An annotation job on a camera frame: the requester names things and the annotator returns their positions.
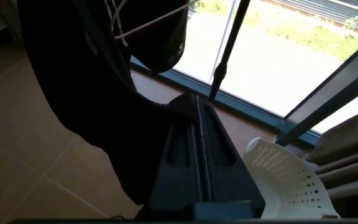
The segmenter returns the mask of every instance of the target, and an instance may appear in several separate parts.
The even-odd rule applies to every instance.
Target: plastic basket
[[[318,176],[288,149],[255,138],[242,160],[266,201],[262,218],[339,218]]]

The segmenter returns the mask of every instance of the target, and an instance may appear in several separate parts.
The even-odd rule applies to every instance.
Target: black cable
[[[239,7],[237,8],[236,17],[234,18],[233,26],[231,28],[229,38],[223,51],[223,56],[219,65],[214,71],[214,82],[212,82],[211,93],[209,94],[209,101],[215,100],[216,93],[222,84],[224,77],[227,72],[227,63],[230,58],[230,54],[233,50],[234,44],[236,43],[237,35],[239,34],[242,21],[246,16],[248,5],[250,0],[240,0]]]

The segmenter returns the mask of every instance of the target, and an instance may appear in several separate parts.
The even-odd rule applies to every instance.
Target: dark fabric
[[[79,6],[90,15],[85,21]],[[51,109],[108,154],[125,193],[144,204],[170,123],[196,118],[193,97],[160,105],[136,92],[128,52],[111,35],[103,0],[20,0],[18,8],[23,42]]]
[[[323,133],[306,160],[322,166],[357,153],[358,114]]]
[[[128,0],[119,13],[122,30],[130,31],[178,9],[189,0]],[[156,73],[175,66],[185,49],[187,9],[126,37],[133,56]]]

